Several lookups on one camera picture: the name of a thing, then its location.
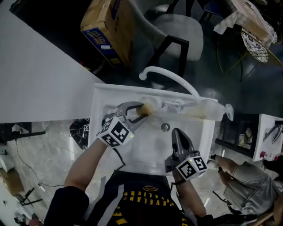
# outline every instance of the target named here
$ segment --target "marble floor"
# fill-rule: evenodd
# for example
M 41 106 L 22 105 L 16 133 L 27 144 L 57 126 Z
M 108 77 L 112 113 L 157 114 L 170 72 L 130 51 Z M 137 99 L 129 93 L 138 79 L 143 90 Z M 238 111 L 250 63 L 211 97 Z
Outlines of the marble floor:
M 17 144 L 15 141 L 8 142 L 8 152 L 13 156 L 15 167 L 20 174 L 25 191 L 27 192 L 29 189 L 35 187 L 30 200 L 43 199 L 43 201 L 33 204 L 35 213 L 41 219 L 44 219 L 53 195 L 59 187 L 43 185 L 46 190 L 44 192 L 38 188 L 37 178 L 40 183 L 46 185 L 63 185 L 71 165 L 83 152 L 75 141 L 69 137 L 69 127 L 72 122 L 72 120 L 65 120 L 33 123 L 34 132 L 45 130 L 46 134 L 18 139 Z M 214 140 L 218 133 L 219 124 L 216 124 Z M 33 168 L 37 174 L 37 178 L 32 170 L 19 159 L 17 146 L 21 159 Z M 214 141 L 211 151 L 216 154 L 222 154 L 223 152 L 220 146 L 214 144 Z M 225 150 L 225 157 L 233 159 L 238 164 L 244 161 L 251 162 L 250 158 L 227 149 Z M 86 191 L 90 201 L 93 201 L 98 195 L 100 178 L 102 176 L 109 178 L 112 172 L 112 170 L 109 171 L 103 166 L 97 168 L 93 180 Z M 226 204 L 221 202 L 212 193 L 212 191 L 216 191 L 223 197 L 224 186 L 215 171 L 206 171 L 202 177 L 192 179 L 192 183 L 205 204 L 208 214 L 218 217 L 222 214 L 229 213 Z M 172 190 L 172 197 L 176 203 L 179 203 L 176 197 L 175 187 Z

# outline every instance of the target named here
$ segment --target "faucet spout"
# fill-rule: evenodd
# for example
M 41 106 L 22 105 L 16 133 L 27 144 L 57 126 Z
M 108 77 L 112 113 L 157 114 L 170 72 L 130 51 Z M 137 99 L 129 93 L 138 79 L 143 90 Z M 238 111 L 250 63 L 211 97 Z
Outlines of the faucet spout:
M 188 83 L 186 80 L 184 80 L 183 78 L 178 76 L 177 74 L 175 74 L 175 73 L 173 73 L 169 70 L 166 70 L 164 68 L 150 66 L 150 67 L 146 67 L 143 70 L 143 72 L 140 73 L 140 75 L 139 75 L 140 80 L 146 80 L 148 72 L 156 72 L 156 73 L 162 74 L 162 75 L 164 75 L 168 78 L 173 79 L 175 82 L 179 83 L 181 86 L 183 86 L 185 89 L 187 89 L 194 96 L 196 104 L 198 104 L 200 102 L 199 93 L 195 90 L 195 88 L 190 83 Z

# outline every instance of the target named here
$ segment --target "gray shorts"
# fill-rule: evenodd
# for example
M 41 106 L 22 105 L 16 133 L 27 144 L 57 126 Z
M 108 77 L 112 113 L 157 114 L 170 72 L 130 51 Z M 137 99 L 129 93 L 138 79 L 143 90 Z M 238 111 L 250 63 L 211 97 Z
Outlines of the gray shorts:
M 263 214 L 273 207 L 280 193 L 272 179 L 261 169 L 244 162 L 238 165 L 225 191 L 224 196 L 243 214 Z

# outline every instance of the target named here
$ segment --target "human arm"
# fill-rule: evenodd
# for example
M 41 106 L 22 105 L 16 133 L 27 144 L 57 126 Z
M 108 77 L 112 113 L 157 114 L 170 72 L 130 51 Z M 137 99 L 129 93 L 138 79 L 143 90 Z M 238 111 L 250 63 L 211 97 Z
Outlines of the human arm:
M 173 177 L 175 182 L 182 180 L 182 176 L 177 170 L 173 171 Z M 179 197 L 183 200 L 184 205 L 188 206 L 191 211 L 198 217 L 204 217 L 207 214 L 207 211 L 196 192 L 194 186 L 190 181 L 186 181 L 182 184 L 176 185 Z
M 73 186 L 85 192 L 106 148 L 107 146 L 101 140 L 96 139 L 74 162 L 65 179 L 64 187 Z

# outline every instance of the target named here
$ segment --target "sink drain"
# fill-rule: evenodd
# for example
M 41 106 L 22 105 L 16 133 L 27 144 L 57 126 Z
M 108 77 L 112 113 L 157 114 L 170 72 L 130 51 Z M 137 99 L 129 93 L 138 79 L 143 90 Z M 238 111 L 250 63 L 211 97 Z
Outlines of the sink drain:
M 163 124 L 161 125 L 161 130 L 162 130 L 163 132 L 168 132 L 168 131 L 170 130 L 170 125 L 169 125 L 168 123 L 163 123 Z

